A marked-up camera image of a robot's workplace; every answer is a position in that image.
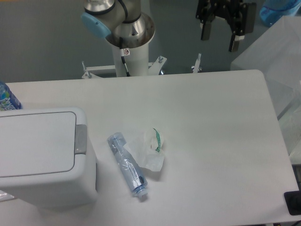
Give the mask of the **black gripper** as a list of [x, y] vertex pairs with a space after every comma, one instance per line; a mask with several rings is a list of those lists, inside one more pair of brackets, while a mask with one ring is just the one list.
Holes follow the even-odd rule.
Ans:
[[211, 22], [216, 18], [224, 19], [233, 33], [230, 39], [229, 52], [236, 52], [244, 35], [254, 29], [257, 4], [242, 0], [200, 0], [196, 18], [201, 24], [201, 40], [209, 40]]

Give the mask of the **silver robot arm blue cap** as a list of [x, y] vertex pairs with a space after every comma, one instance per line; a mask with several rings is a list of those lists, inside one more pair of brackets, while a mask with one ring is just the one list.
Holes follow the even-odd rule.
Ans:
[[[208, 40], [216, 17], [230, 27], [229, 51], [235, 52], [239, 42], [252, 33], [257, 4], [242, 0], [200, 0], [196, 18], [200, 20], [201, 40]], [[139, 0], [86, 0], [81, 15], [84, 26], [96, 37], [112, 45], [137, 48], [150, 41], [155, 33], [152, 19], [141, 11]]]

